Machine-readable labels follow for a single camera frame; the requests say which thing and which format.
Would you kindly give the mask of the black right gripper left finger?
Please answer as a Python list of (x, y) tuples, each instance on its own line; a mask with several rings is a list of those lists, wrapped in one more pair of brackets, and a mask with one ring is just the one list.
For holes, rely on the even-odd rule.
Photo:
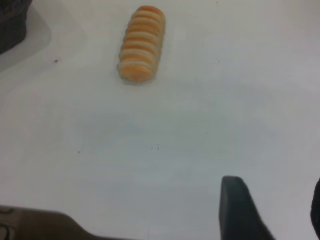
[(222, 240), (273, 240), (249, 188), (238, 176), (224, 176), (221, 181), (219, 225)]

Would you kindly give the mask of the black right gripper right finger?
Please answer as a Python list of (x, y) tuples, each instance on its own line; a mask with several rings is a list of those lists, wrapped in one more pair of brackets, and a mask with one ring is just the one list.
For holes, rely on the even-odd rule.
[(314, 227), (320, 226), (320, 181), (317, 182), (314, 190), (311, 212), (311, 222)]

